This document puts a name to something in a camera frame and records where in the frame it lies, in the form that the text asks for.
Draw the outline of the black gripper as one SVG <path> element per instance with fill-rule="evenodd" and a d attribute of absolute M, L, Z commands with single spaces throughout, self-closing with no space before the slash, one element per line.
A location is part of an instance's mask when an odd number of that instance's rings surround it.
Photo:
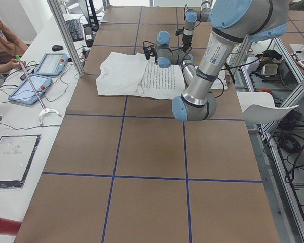
<path fill-rule="evenodd" d="M 150 60 L 151 57 L 157 60 L 157 52 L 153 42 L 143 42 L 143 51 L 147 60 Z"/>
<path fill-rule="evenodd" d="M 193 33 L 194 30 L 189 30 L 185 28 L 178 29 L 176 31 L 176 36 L 182 35 L 182 45 L 181 45 L 182 48 L 189 48 L 191 46 Z"/>

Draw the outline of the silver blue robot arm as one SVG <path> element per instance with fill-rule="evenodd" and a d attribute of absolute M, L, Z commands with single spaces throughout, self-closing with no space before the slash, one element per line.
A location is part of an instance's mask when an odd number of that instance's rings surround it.
<path fill-rule="evenodd" d="M 287 29 L 289 1 L 243 0 L 202 1 L 200 11 L 186 9 L 182 35 L 182 52 L 169 47 L 170 34 L 161 31 L 157 40 L 143 50 L 147 59 L 154 57 L 160 68 L 179 65 L 188 85 L 172 101 L 172 113 L 181 122 L 211 118 L 216 111 L 216 100 L 210 88 L 217 79 L 234 46 L 246 37 L 263 41 L 282 36 Z M 191 46 L 196 22 L 210 22 L 211 35 L 198 67 L 187 52 Z"/>
<path fill-rule="evenodd" d="M 178 29 L 175 33 L 176 36 L 182 35 L 181 49 L 183 52 L 187 52 L 187 50 L 191 47 L 195 27 L 197 27 L 201 22 L 210 22 L 212 5 L 212 0 L 201 1 L 201 9 L 199 11 L 195 11 L 185 5 L 185 25 L 183 28 Z"/>

